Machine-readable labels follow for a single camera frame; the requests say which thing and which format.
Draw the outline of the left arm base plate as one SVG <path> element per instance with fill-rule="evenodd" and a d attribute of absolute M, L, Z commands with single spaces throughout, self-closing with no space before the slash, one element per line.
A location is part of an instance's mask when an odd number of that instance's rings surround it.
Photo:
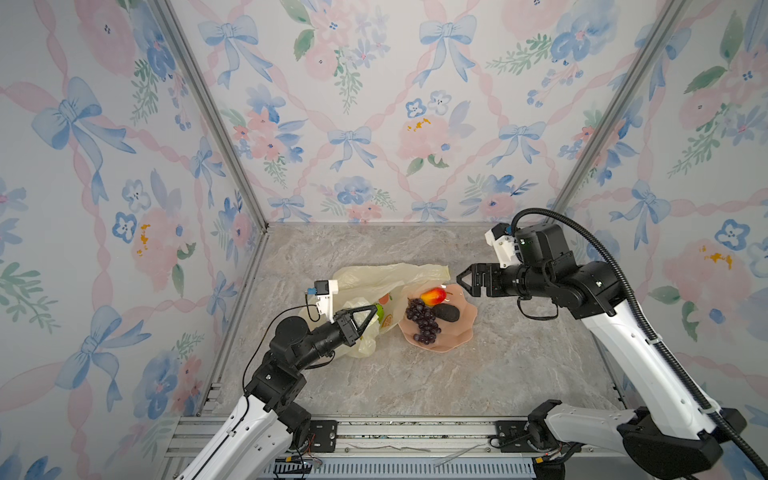
<path fill-rule="evenodd" d="M 337 420 L 309 420 L 293 433 L 291 450 L 299 453 L 334 453 L 337 445 Z"/>

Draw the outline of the cream plastic bag orange print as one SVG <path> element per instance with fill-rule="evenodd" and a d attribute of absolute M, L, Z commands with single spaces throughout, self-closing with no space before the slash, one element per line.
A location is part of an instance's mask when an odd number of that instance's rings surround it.
<path fill-rule="evenodd" d="M 371 356 L 382 334 L 394 329 L 405 315 L 408 300 L 441 287 L 450 280 L 450 270 L 445 265 L 413 265 L 398 263 L 384 266 L 350 266 L 338 270 L 333 277 L 339 284 L 334 296 L 335 314 L 344 308 L 368 304 L 381 304 L 385 318 L 379 335 L 373 341 L 356 342 L 354 346 L 339 346 L 338 357 L 365 358 Z M 311 313 L 316 314 L 315 298 L 310 296 Z"/>

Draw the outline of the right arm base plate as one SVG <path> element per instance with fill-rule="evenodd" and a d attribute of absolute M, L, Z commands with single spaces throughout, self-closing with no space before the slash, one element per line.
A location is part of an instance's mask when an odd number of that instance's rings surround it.
<path fill-rule="evenodd" d="M 533 425 L 523 420 L 498 420 L 494 423 L 495 433 L 488 439 L 488 445 L 502 453 L 533 453 L 556 456 L 569 451 L 574 442 L 557 440 L 543 423 Z"/>

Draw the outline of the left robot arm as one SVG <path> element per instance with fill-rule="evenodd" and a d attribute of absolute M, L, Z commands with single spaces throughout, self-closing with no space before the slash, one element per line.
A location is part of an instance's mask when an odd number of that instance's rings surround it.
<path fill-rule="evenodd" d="M 333 358 L 338 347 L 355 345 L 377 313 L 374 305 L 343 309 L 314 329 L 299 316 L 280 320 L 236 407 L 179 477 L 257 479 L 279 456 L 299 452 L 311 423 L 296 403 L 303 372 Z"/>

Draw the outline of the black avocado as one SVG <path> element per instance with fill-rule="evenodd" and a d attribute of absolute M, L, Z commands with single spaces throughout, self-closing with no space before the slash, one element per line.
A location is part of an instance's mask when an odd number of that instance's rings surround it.
<path fill-rule="evenodd" d="M 457 322 L 461 317 L 461 311 L 452 304 L 441 303 L 432 308 L 434 316 L 449 323 Z"/>

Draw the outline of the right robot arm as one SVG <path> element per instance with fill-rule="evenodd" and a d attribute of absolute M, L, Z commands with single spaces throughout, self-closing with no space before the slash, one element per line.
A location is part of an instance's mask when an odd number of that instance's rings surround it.
<path fill-rule="evenodd" d="M 656 479 L 692 479 L 712 469 L 724 444 L 739 440 L 743 415 L 710 399 L 672 355 L 602 242 L 565 223 L 600 260 L 578 264 L 557 224 L 499 223 L 485 234 L 496 262 L 474 263 L 456 281 L 473 297 L 513 297 L 518 304 L 544 298 L 567 310 L 606 348 L 644 403 L 598 410 L 547 400 L 528 415 L 524 438 L 541 452 L 564 447 L 552 461 L 557 466 L 594 446 L 626 455 Z"/>

